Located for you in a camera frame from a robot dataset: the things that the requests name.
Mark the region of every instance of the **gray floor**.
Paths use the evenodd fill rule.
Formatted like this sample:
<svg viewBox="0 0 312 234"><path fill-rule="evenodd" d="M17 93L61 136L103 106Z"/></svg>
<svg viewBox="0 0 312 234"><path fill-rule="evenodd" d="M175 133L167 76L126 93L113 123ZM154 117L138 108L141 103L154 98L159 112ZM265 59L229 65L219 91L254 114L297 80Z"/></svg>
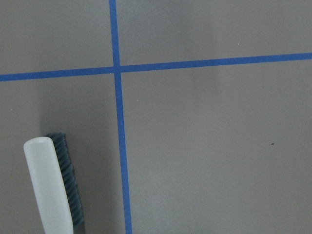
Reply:
<svg viewBox="0 0 312 234"><path fill-rule="evenodd" d="M311 52L312 3L117 0L121 65ZM112 66L108 1L4 0L0 74ZM312 62L122 74L134 234L309 234ZM86 234L125 234L113 75L0 82L0 233L42 234L23 143L67 133Z"/></svg>

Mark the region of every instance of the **brush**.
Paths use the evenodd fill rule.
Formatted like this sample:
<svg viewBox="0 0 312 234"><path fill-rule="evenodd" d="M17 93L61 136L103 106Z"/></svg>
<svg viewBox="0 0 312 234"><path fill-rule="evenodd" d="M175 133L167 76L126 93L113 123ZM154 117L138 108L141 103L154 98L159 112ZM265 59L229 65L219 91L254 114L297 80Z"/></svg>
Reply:
<svg viewBox="0 0 312 234"><path fill-rule="evenodd" d="M45 234L73 234L84 219L65 133L33 138L24 152Z"/></svg>

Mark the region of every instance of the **brush head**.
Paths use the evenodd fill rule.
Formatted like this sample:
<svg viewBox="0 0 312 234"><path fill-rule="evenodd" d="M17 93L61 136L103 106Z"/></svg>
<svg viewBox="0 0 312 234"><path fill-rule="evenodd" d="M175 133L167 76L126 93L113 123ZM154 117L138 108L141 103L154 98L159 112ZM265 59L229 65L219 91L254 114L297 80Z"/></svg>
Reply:
<svg viewBox="0 0 312 234"><path fill-rule="evenodd" d="M83 219L83 211L80 196L78 193L77 182L74 174L74 167L71 163L65 133L49 133L46 135L52 139L58 157L59 167L62 173L64 186L66 189L68 204L72 215L73 226L77 227Z"/></svg>

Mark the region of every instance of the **blue tape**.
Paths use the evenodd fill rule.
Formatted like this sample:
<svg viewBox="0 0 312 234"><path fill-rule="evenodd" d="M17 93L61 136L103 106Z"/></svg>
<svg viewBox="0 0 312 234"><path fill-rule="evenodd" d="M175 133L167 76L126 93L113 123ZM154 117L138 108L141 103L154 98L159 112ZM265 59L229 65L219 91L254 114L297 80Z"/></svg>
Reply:
<svg viewBox="0 0 312 234"><path fill-rule="evenodd" d="M119 70L120 57L119 57L119 42L118 42L117 9L116 9L115 0L109 1L109 9L110 9L110 17L111 17L113 63L114 63L114 68L115 68L115 72L114 72L115 94L116 94L117 125L118 125L118 140L119 140L120 170L121 170L121 184L122 184L122 197L123 197L123 211L124 211L124 218L125 218L125 231L126 231L126 234L132 234L128 164L127 164L125 126L124 126L123 103L122 103L122 85L121 85L121 73Z"/></svg>
<svg viewBox="0 0 312 234"><path fill-rule="evenodd" d="M142 72L142 71L168 70L168 69L193 68L193 67L211 67L211 66L224 66L224 65L248 64L248 63L295 61L306 59L312 59L312 53L268 55L268 56L241 57L241 58L219 58L208 60L128 65L121 66L120 72Z"/></svg>
<svg viewBox="0 0 312 234"><path fill-rule="evenodd" d="M87 76L87 75L109 74L113 72L114 72L113 67L98 67L98 68L84 68L84 69L48 71L48 72L17 73L17 74L0 75L0 81Z"/></svg>

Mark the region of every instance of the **white brush handle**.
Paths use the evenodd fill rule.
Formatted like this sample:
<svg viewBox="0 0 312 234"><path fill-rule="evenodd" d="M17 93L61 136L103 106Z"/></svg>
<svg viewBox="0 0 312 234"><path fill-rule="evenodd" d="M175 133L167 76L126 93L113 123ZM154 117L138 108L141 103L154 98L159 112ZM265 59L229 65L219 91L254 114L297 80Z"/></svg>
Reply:
<svg viewBox="0 0 312 234"><path fill-rule="evenodd" d="M73 221L53 141L37 137L24 144L37 205L46 234L73 234Z"/></svg>

